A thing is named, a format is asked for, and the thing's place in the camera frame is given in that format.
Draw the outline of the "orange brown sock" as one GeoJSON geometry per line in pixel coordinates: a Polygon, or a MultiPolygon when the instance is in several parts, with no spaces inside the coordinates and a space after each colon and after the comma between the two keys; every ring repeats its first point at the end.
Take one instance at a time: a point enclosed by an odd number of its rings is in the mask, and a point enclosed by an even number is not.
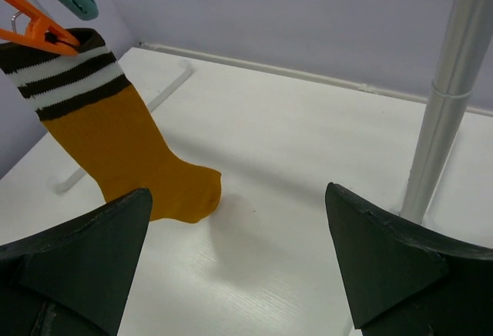
{"type": "Polygon", "coordinates": [[[74,56],[4,43],[1,68],[62,148],[97,182],[106,201],[144,187],[153,220],[196,223],[221,198],[217,170],[181,160],[94,29],[73,29],[74,56]]]}

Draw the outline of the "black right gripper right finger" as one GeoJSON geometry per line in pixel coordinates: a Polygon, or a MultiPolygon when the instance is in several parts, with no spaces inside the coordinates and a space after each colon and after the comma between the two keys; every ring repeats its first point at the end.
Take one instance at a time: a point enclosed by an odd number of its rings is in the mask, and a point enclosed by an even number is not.
{"type": "Polygon", "coordinates": [[[364,335],[490,335],[492,250],[387,212],[329,183],[328,227],[364,335]]]}

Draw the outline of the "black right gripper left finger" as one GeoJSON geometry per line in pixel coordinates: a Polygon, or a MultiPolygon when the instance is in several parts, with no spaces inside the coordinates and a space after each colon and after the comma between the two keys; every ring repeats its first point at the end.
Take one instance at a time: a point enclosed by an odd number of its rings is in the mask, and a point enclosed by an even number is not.
{"type": "Polygon", "coordinates": [[[3,335],[116,335],[153,198],[134,190],[1,247],[3,335]]]}

